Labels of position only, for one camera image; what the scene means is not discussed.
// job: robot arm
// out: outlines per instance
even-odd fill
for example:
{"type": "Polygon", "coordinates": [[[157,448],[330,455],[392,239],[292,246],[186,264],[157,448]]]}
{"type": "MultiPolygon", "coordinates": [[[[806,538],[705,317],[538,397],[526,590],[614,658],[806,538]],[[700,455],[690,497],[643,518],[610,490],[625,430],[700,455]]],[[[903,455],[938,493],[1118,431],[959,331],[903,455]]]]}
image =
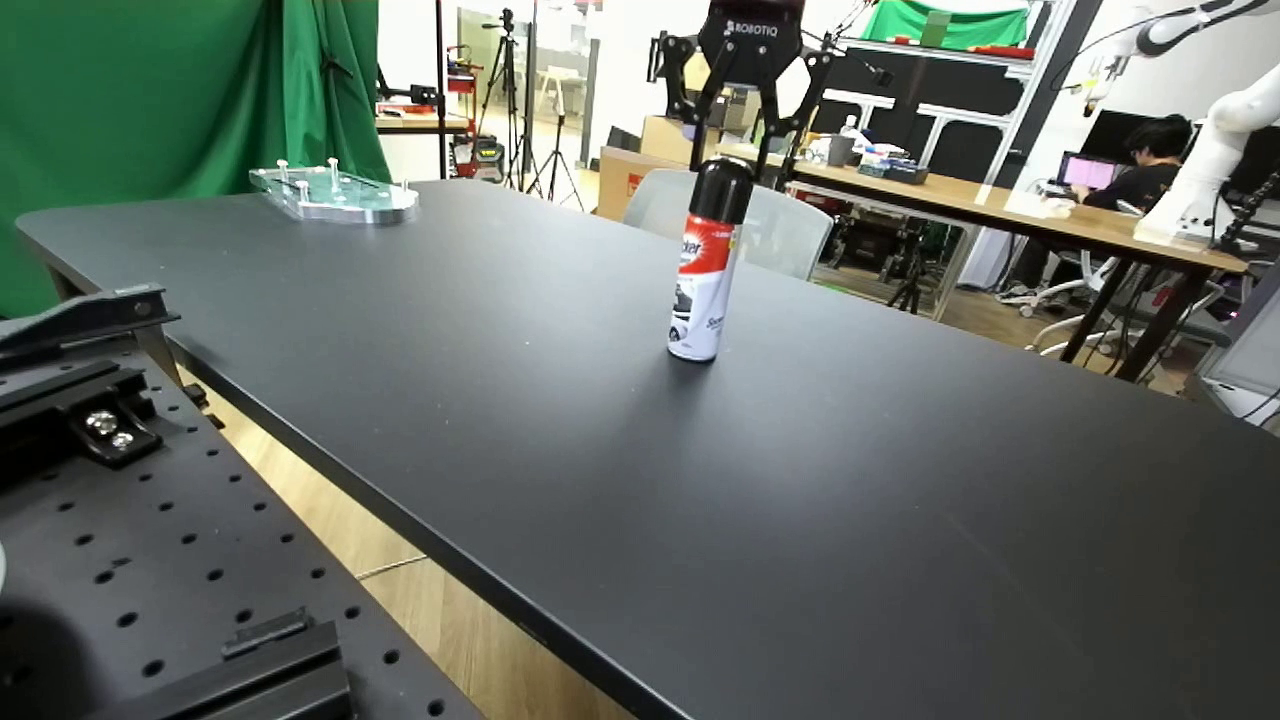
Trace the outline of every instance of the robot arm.
{"type": "Polygon", "coordinates": [[[680,118],[694,127],[687,168],[700,166],[705,121],[723,85],[750,85],[758,93],[763,135],[754,168],[763,168],[770,135],[789,135],[806,123],[832,67],[832,39],[823,39],[819,54],[805,54],[801,16],[805,0],[712,0],[694,39],[658,37],[652,44],[649,78],[668,82],[668,118],[680,118]],[[683,90],[683,66],[690,54],[705,54],[712,67],[700,96],[687,96],[683,90]],[[790,62],[805,62],[806,93],[790,118],[780,118],[776,82],[790,62]]]}
{"type": "Polygon", "coordinates": [[[1259,82],[1252,82],[1247,90],[1221,96],[1208,108],[1208,123],[1196,141],[1196,154],[1174,172],[1161,203],[1135,226],[1135,235],[1140,239],[1174,239],[1174,235],[1211,239],[1211,229],[1229,229],[1229,221],[1215,226],[1221,188],[1234,172],[1247,135],[1276,121],[1280,121],[1280,66],[1259,82]]]}

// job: tripod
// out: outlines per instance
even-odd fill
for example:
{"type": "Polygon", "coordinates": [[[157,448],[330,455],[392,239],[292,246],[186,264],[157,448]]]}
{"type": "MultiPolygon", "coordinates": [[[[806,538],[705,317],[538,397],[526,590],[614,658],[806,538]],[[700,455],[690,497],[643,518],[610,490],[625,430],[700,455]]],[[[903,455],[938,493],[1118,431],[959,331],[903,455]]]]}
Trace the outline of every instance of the tripod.
{"type": "Polygon", "coordinates": [[[486,99],[492,90],[501,85],[504,103],[506,103],[506,166],[504,166],[504,186],[519,188],[522,186],[522,135],[519,127],[519,103],[514,103],[514,19],[512,10],[501,11],[501,25],[482,25],[482,30],[501,30],[501,39],[492,50],[492,66],[486,66],[486,85],[482,85],[482,99],[478,99],[478,123],[486,118],[486,99]]]}
{"type": "Polygon", "coordinates": [[[551,145],[551,157],[531,172],[531,186],[522,192],[557,203],[557,178],[564,172],[564,180],[573,188],[573,203],[582,213],[582,196],[575,192],[573,168],[558,154],[558,135],[564,135],[564,93],[558,90],[557,90],[551,103],[557,103],[557,145],[551,145]]]}

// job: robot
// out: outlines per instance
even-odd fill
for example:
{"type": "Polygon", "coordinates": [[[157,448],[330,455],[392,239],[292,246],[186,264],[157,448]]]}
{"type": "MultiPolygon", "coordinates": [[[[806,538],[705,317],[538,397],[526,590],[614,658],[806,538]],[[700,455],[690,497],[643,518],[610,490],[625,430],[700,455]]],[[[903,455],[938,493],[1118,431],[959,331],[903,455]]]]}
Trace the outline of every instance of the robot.
{"type": "Polygon", "coordinates": [[[832,67],[832,37],[819,39],[819,54],[805,50],[801,37],[805,0],[712,0],[709,19],[694,37],[654,37],[649,57],[649,82],[668,85],[668,118],[690,123],[690,159],[700,168],[705,154],[705,121],[712,99],[723,85],[750,85],[763,103],[763,135],[754,154],[754,172],[763,172],[767,141],[801,134],[823,93],[832,67]],[[709,85],[687,96],[683,66],[705,54],[712,78],[709,85]],[[790,62],[806,67],[806,93],[790,118],[776,108],[776,82],[789,71],[790,62]]]}
{"type": "Polygon", "coordinates": [[[1252,134],[1280,121],[1280,66],[1240,93],[1221,96],[1208,108],[1208,123],[1174,172],[1161,203],[1135,226],[1135,239],[1215,239],[1233,217],[1221,207],[1221,188],[1245,157],[1252,134]]]}
{"type": "MultiPolygon", "coordinates": [[[[1162,57],[1196,33],[1252,11],[1276,11],[1267,0],[1208,0],[1140,19],[1132,37],[1135,57],[1162,57]]],[[[1161,203],[1135,226],[1135,239],[1215,239],[1233,229],[1233,213],[1221,203],[1221,188],[1245,157],[1252,134],[1280,121],[1280,66],[1240,93],[1221,96],[1208,108],[1208,123],[1174,172],[1161,203]]]]}

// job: metal bracket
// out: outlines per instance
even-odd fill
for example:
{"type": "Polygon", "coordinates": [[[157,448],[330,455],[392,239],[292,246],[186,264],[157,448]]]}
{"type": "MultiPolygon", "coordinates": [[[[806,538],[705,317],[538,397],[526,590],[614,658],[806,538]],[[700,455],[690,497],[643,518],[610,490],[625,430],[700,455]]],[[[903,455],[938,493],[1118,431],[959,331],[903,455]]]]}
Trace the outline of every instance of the metal bracket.
{"type": "Polygon", "coordinates": [[[341,720],[351,716],[351,679],[330,625],[306,617],[285,617],[260,640],[216,670],[173,679],[148,695],[110,706],[93,720],[136,720],[136,716],[297,716],[297,720],[341,720]]]}
{"type": "Polygon", "coordinates": [[[37,470],[64,462],[74,439],[93,462],[121,470],[158,448],[158,437],[145,423],[157,416],[145,392],[145,374],[110,361],[4,377],[0,462],[37,470]]]}

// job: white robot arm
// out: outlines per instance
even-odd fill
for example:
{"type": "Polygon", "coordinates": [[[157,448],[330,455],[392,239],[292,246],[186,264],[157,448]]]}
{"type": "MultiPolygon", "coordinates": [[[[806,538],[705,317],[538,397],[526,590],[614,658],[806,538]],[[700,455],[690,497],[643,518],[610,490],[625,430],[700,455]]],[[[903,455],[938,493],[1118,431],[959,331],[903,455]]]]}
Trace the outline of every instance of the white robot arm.
{"type": "Polygon", "coordinates": [[[1280,66],[1208,108],[1208,123],[1161,203],[1135,226],[1135,239],[1211,239],[1233,217],[1221,203],[1252,134],[1280,121],[1280,66]]]}

